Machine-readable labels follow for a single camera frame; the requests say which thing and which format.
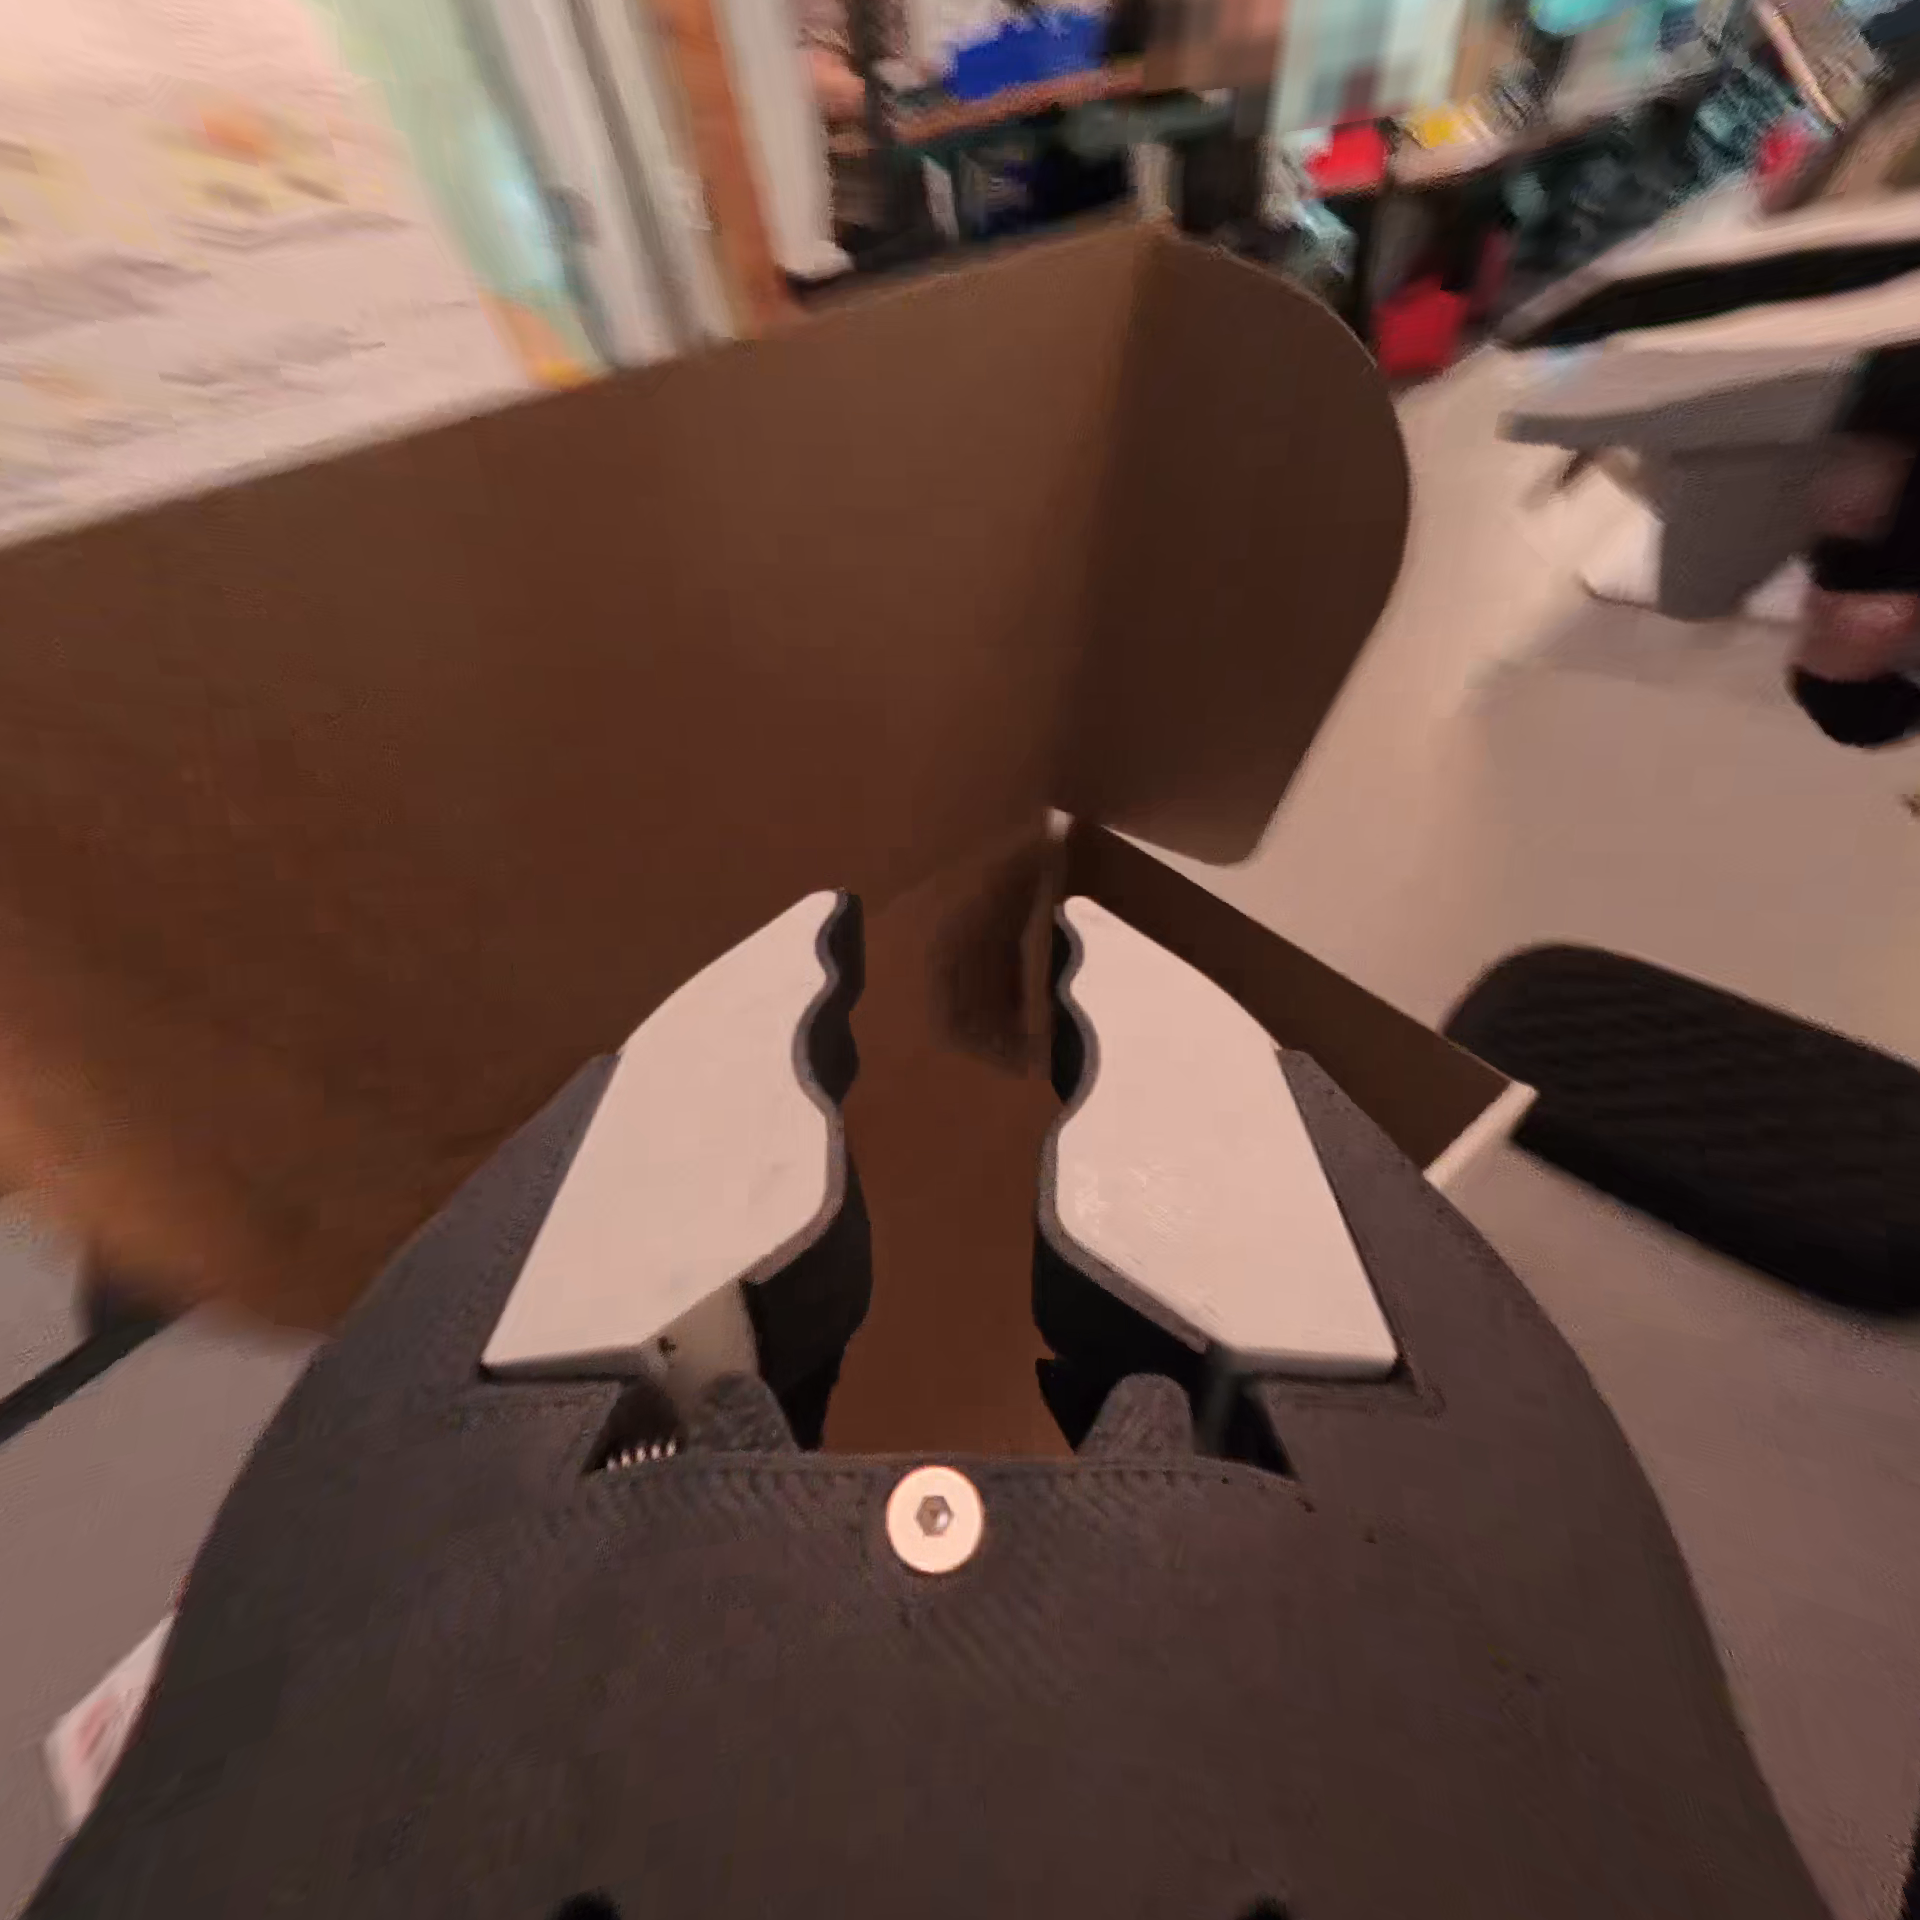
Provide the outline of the white red label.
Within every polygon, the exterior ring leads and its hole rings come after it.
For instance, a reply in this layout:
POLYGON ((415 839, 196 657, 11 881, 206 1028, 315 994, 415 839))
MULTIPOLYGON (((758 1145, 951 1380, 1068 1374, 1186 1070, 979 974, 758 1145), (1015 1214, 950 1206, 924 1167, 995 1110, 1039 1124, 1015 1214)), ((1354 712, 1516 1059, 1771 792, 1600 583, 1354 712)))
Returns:
POLYGON ((41 1745, 49 1783, 72 1835, 99 1803, 110 1777, 129 1752, 172 1638, 176 1615, 162 1616, 72 1710, 41 1745))

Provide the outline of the black mesh cushion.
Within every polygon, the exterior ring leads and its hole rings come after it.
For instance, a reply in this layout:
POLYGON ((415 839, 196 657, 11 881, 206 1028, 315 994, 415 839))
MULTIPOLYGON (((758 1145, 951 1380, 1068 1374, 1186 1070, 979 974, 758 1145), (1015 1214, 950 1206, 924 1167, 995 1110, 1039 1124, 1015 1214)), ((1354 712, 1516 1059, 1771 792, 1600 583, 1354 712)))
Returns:
POLYGON ((1907 1059, 1577 945, 1488 967, 1444 1035, 1535 1094, 1537 1162, 1826 1305, 1915 1320, 1907 1059))

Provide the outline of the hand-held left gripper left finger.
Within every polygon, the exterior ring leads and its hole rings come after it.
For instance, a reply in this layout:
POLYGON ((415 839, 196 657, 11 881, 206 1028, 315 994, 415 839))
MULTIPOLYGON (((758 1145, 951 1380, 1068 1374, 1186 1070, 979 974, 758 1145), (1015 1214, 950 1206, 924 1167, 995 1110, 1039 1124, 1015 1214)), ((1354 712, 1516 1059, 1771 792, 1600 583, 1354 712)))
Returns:
POLYGON ((864 926, 804 897, 625 1042, 484 1347, 502 1379, 830 1395, 873 1298, 849 1144, 864 926))

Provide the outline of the blue bin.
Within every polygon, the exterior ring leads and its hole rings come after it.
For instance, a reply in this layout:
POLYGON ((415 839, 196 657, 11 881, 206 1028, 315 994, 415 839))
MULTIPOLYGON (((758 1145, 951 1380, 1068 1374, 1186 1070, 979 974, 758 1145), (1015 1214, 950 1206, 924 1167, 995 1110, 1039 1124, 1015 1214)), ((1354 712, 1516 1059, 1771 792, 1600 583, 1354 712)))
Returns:
POLYGON ((1110 63, 1110 8, 1002 8, 950 38, 942 88, 960 103, 1074 81, 1110 63))

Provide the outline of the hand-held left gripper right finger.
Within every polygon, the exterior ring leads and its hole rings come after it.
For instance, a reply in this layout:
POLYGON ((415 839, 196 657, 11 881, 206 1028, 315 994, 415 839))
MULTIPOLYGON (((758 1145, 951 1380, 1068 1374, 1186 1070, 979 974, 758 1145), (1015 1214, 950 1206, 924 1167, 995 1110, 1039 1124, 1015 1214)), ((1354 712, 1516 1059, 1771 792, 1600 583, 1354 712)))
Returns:
POLYGON ((1063 1114, 1040 1226, 1230 1376, 1383 1380, 1401 1348, 1287 1082, 1234 998, 1091 897, 1057 915, 1063 1114))

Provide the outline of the cardboard box with lid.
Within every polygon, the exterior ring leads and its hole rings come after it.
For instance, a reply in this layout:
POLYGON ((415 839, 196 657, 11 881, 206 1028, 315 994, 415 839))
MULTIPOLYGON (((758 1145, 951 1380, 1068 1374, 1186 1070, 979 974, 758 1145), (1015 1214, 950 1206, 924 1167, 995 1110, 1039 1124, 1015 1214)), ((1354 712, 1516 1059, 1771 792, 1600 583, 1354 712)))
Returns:
POLYGON ((879 1318, 827 1433, 1055 1451, 1047 922, 1099 894, 1451 1184, 1529 1094, 1159 856, 1258 851, 1401 577, 1324 303, 1162 225, 6 552, 6 1198, 330 1329, 502 1139, 859 897, 879 1318))

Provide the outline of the red bin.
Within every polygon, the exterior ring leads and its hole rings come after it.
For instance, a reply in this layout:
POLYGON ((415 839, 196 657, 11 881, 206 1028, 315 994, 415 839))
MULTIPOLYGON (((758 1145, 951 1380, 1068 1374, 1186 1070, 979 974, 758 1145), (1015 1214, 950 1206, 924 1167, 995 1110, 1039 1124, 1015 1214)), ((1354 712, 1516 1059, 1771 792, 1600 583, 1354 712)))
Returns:
POLYGON ((1371 347, 1391 382, 1435 378, 1454 366, 1462 339, 1476 316, 1471 290, 1454 290, 1440 276, 1406 280, 1371 312, 1371 347))

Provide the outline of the wooden shelf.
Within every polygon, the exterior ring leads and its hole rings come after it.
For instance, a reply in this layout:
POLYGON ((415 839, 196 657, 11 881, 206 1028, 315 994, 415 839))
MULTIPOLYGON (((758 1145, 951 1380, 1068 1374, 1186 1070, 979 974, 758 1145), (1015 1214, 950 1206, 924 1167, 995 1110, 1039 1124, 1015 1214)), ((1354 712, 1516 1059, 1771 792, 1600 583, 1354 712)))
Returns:
POLYGON ((1140 63, 977 103, 862 83, 859 113, 827 123, 832 238, 855 276, 1135 217, 1272 256, 1278 192, 1250 88, 1171 88, 1140 63))

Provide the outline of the cluttered long desk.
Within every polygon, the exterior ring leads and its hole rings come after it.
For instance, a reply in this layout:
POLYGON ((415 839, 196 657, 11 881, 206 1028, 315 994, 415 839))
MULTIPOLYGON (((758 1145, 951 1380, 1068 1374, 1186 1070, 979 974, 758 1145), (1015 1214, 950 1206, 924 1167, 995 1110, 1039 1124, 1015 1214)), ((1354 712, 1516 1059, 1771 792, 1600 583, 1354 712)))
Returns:
POLYGON ((1660 56, 1618 86, 1563 83, 1521 108, 1518 76, 1479 100, 1466 136, 1406 138, 1385 164, 1391 194, 1505 196, 1532 178, 1544 204, 1572 201, 1615 222, 1655 219, 1739 174, 1764 132, 1804 103, 1771 50, 1746 43, 1660 56))

